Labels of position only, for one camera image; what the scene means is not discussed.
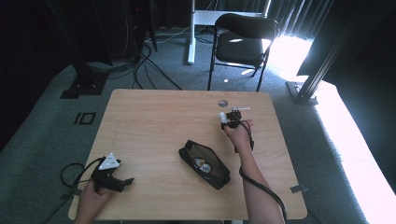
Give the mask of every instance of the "human arm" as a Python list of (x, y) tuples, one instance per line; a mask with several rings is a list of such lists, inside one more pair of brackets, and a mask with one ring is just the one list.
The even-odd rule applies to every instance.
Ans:
[[(253, 124), (250, 119), (243, 122), (245, 122), (245, 127), (248, 129)], [(231, 142), (237, 149), (243, 173), (270, 189), (268, 182), (254, 159), (247, 130), (242, 125), (239, 125), (235, 129), (225, 126), (224, 132), (228, 134)], [(262, 189), (253, 186), (245, 179), (243, 180), (243, 186), (249, 223), (285, 223), (280, 206), (272, 196)]]
[(100, 189), (96, 193), (94, 183), (90, 180), (79, 195), (75, 224), (92, 223), (108, 202), (112, 193), (113, 191), (108, 189)]

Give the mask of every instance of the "wooden table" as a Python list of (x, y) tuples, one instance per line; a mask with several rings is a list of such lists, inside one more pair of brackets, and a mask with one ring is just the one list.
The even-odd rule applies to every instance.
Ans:
[[(98, 219), (247, 220), (240, 160), (220, 128), (219, 112), (227, 112), (218, 105), (220, 100), (226, 100), (229, 107), (251, 107), (241, 113), (243, 119), (254, 122), (257, 163), (287, 206), (289, 218), (304, 218), (302, 193), (290, 190), (298, 182), (269, 94), (114, 90), (87, 164), (113, 152), (121, 160), (114, 177), (134, 177), (134, 183), (114, 193)], [(189, 139), (214, 149), (230, 170), (231, 181), (222, 189), (211, 187), (179, 157), (178, 150)], [(92, 169), (82, 179), (89, 178)], [(77, 206), (75, 197), (71, 219)]]

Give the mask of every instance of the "mesh pouch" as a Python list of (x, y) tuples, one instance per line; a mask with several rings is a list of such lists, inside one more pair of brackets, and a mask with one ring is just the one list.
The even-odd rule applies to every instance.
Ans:
[(213, 188), (221, 189), (230, 181), (230, 171), (210, 147), (188, 140), (178, 154)]

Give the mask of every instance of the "white triangular object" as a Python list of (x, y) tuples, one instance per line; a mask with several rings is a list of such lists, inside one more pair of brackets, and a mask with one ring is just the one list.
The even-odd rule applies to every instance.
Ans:
[(114, 157), (114, 154), (111, 152), (102, 162), (102, 164), (99, 166), (99, 170), (107, 170), (111, 168), (117, 168), (119, 166), (120, 164), (117, 162), (117, 159)]

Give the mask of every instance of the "chair backrest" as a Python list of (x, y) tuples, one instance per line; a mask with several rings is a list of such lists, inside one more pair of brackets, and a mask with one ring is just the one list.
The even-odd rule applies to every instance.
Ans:
[(280, 32), (279, 24), (264, 17), (249, 17), (235, 13), (221, 15), (215, 23), (216, 32), (224, 28), (246, 38), (269, 39), (273, 41)]

